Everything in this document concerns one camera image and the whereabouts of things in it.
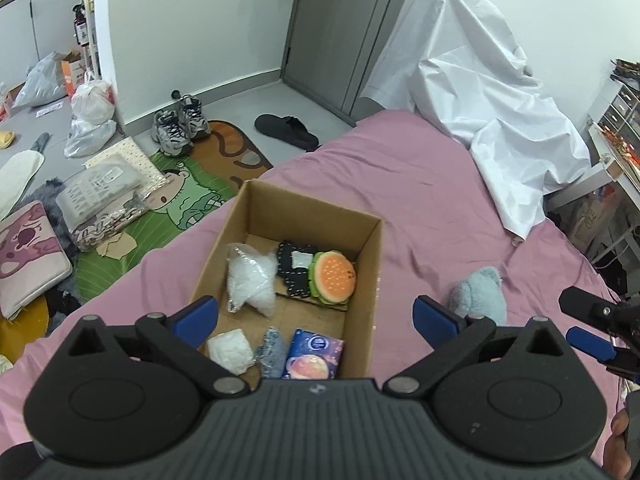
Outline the person's right hand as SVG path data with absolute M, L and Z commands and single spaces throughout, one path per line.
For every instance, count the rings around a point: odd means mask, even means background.
M 625 480 L 631 471 L 631 458 L 626 451 L 625 443 L 628 424 L 628 412 L 620 410 L 612 419 L 611 435 L 605 442 L 603 451 L 603 468 L 617 480 Z

